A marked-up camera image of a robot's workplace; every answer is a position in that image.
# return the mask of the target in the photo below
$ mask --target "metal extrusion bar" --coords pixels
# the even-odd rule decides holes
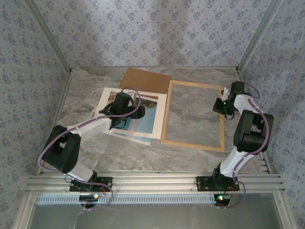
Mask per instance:
[[[221,191],[197,192],[194,183],[201,173],[146,173],[146,172],[100,172],[100,177],[112,177],[112,189],[116,194],[221,194]],[[26,193],[71,194],[70,184],[60,173],[31,176]],[[239,174],[247,193],[282,193],[285,191],[279,174]]]

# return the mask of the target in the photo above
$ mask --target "table surface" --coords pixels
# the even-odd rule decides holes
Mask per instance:
[[[238,81],[238,77],[232,72],[205,68],[141,68],[143,70],[171,75],[173,80],[181,80],[196,83],[214,85],[230,85]],[[82,122],[90,116],[90,113],[98,103],[104,87],[118,87],[127,68],[87,68],[73,69],[71,84],[63,105],[59,124],[63,126],[74,125]],[[188,99],[182,99],[181,104],[173,106],[170,110],[171,123],[183,126],[183,131],[188,138],[197,139],[198,133],[192,131],[195,126],[205,125],[206,130],[212,130],[215,123],[209,122],[209,118],[193,114],[193,109],[199,113],[198,107],[188,103]],[[192,119],[190,125],[182,122]],[[180,172],[204,172],[211,173],[213,169],[226,159],[233,148],[233,136],[239,120],[239,114],[235,119],[225,121],[225,153],[200,149],[192,149],[180,146],[169,146],[153,139],[150,146],[145,146],[128,140],[120,139],[107,134],[98,134],[81,144],[79,160],[93,169],[116,170],[148,170],[148,171],[180,171]],[[175,138],[175,128],[169,128],[167,133]],[[206,136],[213,136],[206,131]],[[258,173],[259,161],[257,158],[249,160],[240,173]]]

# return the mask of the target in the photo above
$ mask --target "patterned wallpaper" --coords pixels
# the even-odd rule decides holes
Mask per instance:
[[[65,73],[19,0],[0,2],[0,228],[11,228]]]
[[[271,161],[305,228],[305,3],[284,1],[242,78],[258,87],[257,104],[274,115]]]
[[[35,0],[70,67],[236,66],[269,0]]]

